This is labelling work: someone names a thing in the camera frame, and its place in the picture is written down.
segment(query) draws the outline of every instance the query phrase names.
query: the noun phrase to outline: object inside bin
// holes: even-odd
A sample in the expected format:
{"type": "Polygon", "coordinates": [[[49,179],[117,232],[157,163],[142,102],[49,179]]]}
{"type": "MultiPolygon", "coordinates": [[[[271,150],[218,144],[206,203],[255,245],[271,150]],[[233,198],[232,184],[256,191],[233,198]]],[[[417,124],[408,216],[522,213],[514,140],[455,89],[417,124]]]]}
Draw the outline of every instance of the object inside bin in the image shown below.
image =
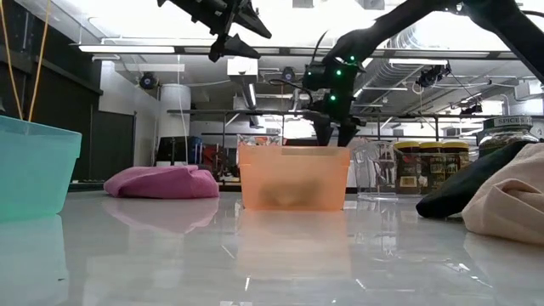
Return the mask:
{"type": "Polygon", "coordinates": [[[270,183],[260,191],[262,203],[274,208],[310,207],[319,196],[320,181],[310,179],[301,183],[270,183]]]}

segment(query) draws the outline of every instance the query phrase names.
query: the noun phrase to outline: glass jar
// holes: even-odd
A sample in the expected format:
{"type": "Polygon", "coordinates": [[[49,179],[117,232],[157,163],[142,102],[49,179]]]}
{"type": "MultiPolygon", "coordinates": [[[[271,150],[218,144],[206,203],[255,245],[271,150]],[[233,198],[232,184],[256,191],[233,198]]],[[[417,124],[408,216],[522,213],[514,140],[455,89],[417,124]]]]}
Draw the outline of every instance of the glass jar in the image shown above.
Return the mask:
{"type": "Polygon", "coordinates": [[[443,144],[445,153],[445,179],[468,166],[468,144],[460,141],[452,141],[443,144]]]}
{"type": "Polygon", "coordinates": [[[419,195],[417,177],[421,172],[419,143],[404,141],[394,144],[397,160],[396,193],[399,195],[419,195]]]}
{"type": "Polygon", "coordinates": [[[426,195],[440,188],[445,181],[445,157],[442,143],[427,142],[419,145],[422,174],[418,181],[421,194],[426,195]]]}
{"type": "Polygon", "coordinates": [[[532,127],[530,116],[502,116],[485,120],[479,158],[517,141],[538,142],[538,138],[529,132],[532,127]]]}

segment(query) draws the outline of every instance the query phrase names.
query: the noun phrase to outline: beige cloth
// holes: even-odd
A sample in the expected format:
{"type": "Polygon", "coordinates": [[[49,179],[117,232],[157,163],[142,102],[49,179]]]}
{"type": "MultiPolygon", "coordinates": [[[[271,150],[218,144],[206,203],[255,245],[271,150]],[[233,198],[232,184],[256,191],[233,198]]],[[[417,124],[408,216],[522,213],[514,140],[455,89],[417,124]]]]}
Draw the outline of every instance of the beige cloth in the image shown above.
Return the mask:
{"type": "Polygon", "coordinates": [[[463,209],[467,229],[544,245],[544,144],[527,144],[463,209]]]}

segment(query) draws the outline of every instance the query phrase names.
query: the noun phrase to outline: glossy tabletop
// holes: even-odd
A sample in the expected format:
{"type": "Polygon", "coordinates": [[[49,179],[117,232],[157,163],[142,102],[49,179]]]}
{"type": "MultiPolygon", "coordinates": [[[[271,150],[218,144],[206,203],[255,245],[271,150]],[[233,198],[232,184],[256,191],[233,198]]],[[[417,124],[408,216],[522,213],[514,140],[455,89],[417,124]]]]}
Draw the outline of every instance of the glossy tabletop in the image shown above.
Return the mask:
{"type": "Polygon", "coordinates": [[[413,204],[251,212],[69,194],[0,224],[0,305],[544,305],[544,249],[473,235],[413,204]]]}

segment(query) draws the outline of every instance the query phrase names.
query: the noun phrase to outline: jar lid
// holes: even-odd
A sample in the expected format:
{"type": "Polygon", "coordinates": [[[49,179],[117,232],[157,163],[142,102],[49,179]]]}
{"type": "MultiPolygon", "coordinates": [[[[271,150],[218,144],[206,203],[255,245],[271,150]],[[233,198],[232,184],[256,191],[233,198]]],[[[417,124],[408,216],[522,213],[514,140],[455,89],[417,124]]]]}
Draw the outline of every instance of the jar lid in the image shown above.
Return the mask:
{"type": "Polygon", "coordinates": [[[421,143],[421,144],[419,144],[419,147],[420,147],[421,149],[442,148],[442,143],[440,143],[440,142],[427,142],[427,143],[421,143]]]}
{"type": "Polygon", "coordinates": [[[443,144],[448,149],[468,149],[468,144],[461,141],[451,141],[443,144]]]}
{"type": "Polygon", "coordinates": [[[489,128],[533,127],[533,118],[530,116],[501,116],[484,121],[484,130],[489,128]]]}
{"type": "Polygon", "coordinates": [[[416,141],[401,141],[393,144],[393,146],[395,149],[419,148],[419,143],[416,141]]]}

